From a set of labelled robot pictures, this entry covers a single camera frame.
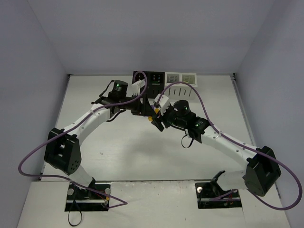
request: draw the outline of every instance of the black cable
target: black cable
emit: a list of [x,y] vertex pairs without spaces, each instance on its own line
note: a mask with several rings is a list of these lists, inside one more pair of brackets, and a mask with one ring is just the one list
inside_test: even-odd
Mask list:
[[127,110],[126,110],[126,109],[120,110],[118,113],[115,114],[114,117],[112,117],[112,119],[107,120],[107,122],[112,122],[114,119],[116,119],[116,117],[117,117],[120,113],[124,113],[125,111],[127,111]]
[[182,146],[183,148],[187,149],[187,148],[189,148],[189,147],[192,146],[192,143],[193,143],[194,139],[191,139],[190,145],[189,145],[188,147],[185,147],[185,146],[182,144],[182,140],[183,140],[185,137],[187,137],[187,135],[185,135],[184,137],[182,137],[182,139],[181,139],[180,142],[181,142],[181,146]]
[[[79,207],[79,205],[78,205],[77,202],[76,202],[76,196],[77,196],[77,192],[78,192],[78,187],[76,187],[75,189],[76,189],[76,190],[75,190],[75,192],[74,192],[73,203],[72,203],[72,205],[70,206],[70,209],[69,209],[68,215],[67,215],[68,223],[69,223],[70,226],[72,226],[72,227],[78,226],[78,225],[81,223],[81,221],[82,221],[82,212],[81,212],[81,208]],[[72,208],[73,208],[74,205],[76,206],[76,209],[79,211],[80,216],[81,216],[80,221],[79,221],[77,224],[75,224],[75,225],[72,224],[72,223],[70,222],[70,212],[71,212],[71,210],[72,210]]]
[[203,189],[199,193],[199,208],[200,208],[200,203],[201,203],[201,197],[202,197],[202,195],[203,195]]
[[106,86],[105,90],[99,95],[99,97],[101,97],[102,95],[104,95],[104,93],[108,90],[110,84],[114,82],[114,80],[111,80],[110,83]]

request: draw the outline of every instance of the white robotic arm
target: white robotic arm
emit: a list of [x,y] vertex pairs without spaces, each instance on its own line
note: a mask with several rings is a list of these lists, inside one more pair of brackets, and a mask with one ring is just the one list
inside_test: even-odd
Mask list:
[[[133,95],[138,95],[144,85],[142,80],[134,83],[132,85]],[[49,139],[64,131],[69,131],[82,122],[88,114],[92,114],[81,125],[70,131],[69,134],[48,144],[45,161],[53,167],[62,170],[72,181],[94,188],[94,178],[80,164],[80,145],[100,124],[109,120],[120,109],[128,109],[131,110],[133,115],[149,116],[149,120],[160,131],[163,131],[164,127],[174,127],[185,131],[186,135],[192,140],[209,145],[235,160],[240,165],[240,171],[221,171],[212,179],[213,184],[217,185],[222,192],[230,189],[248,188],[255,194],[264,196],[281,175],[276,163],[231,143],[221,136],[221,131],[219,133],[215,132],[206,119],[198,117],[191,112],[189,103],[185,100],[177,101],[172,106],[168,97],[162,95],[159,99],[160,95],[158,95],[155,98],[154,108],[152,108],[147,97],[143,96],[142,102],[138,99],[128,105],[101,108],[103,105],[123,103],[134,99],[134,97],[126,97],[126,88],[127,83],[115,81],[113,90],[109,92],[108,97],[104,97],[101,94],[100,98],[94,102],[87,113],[63,130],[54,128],[49,134]],[[268,147],[259,149],[250,145],[246,146],[258,149],[274,157],[273,151]]]
[[[220,171],[212,179],[212,182],[220,190],[249,189],[256,195],[264,196],[281,175],[277,163],[230,142],[221,136],[221,130],[216,126],[214,127],[218,130],[218,133],[215,132],[206,119],[198,117],[195,113],[191,112],[187,101],[177,101],[171,106],[167,96],[162,95],[160,98],[160,95],[158,95],[154,102],[158,115],[151,118],[152,121],[161,121],[166,128],[174,127],[183,130],[189,138],[192,138],[192,141],[196,140],[199,143],[211,146],[240,165],[240,171]],[[160,131],[163,130],[160,124],[155,125]],[[259,149],[227,134],[225,136],[248,148],[259,150],[269,156],[275,157],[273,151],[266,146]]]

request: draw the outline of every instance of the white floor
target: white floor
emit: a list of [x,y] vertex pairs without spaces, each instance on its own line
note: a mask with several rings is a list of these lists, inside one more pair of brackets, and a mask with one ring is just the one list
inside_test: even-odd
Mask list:
[[[110,80],[130,83],[131,78],[72,76],[57,128],[69,125],[84,114]],[[213,123],[223,132],[250,143],[230,77],[198,76],[198,84]],[[190,108],[204,117],[197,99],[190,102]],[[147,118],[128,112],[96,129],[81,146],[82,165],[96,180],[114,181],[112,195],[129,204],[108,212],[84,212],[78,227],[289,228],[284,212],[267,208],[246,190],[240,190],[243,208],[198,209],[193,180],[208,180],[220,170],[236,171],[240,167],[222,153],[197,142],[183,149],[182,136],[183,133],[175,129],[161,133]],[[44,174],[62,173],[46,165]],[[67,189],[68,183],[61,179],[43,178],[33,182],[18,228],[70,227],[64,212]],[[281,207],[275,187],[264,200]],[[80,218],[77,212],[71,217],[75,223]]]

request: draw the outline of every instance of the cable clip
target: cable clip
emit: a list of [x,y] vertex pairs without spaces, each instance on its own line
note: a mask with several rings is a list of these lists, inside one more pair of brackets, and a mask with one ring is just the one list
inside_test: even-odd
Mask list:
[[219,131],[218,136],[215,139],[222,137],[222,133],[223,133],[222,131]]
[[190,138],[190,135],[189,135],[188,129],[185,129],[185,133],[186,133],[186,136],[187,136],[188,138]]
[[90,110],[88,111],[88,113],[91,113],[92,115],[95,115],[96,112],[94,112],[92,109],[90,109]]

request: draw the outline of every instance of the white wall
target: white wall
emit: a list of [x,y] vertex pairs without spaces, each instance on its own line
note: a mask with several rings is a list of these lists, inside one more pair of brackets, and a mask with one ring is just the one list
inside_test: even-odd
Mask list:
[[28,0],[71,74],[234,73],[274,0]]
[[[30,178],[20,160],[53,128],[67,76],[26,0],[0,0],[0,227],[18,224]],[[43,151],[24,170],[39,173]]]
[[[304,184],[304,1],[276,0],[237,75],[241,98],[259,146],[271,147]],[[283,205],[298,194],[284,170],[277,184]],[[304,227],[304,200],[287,212]]]

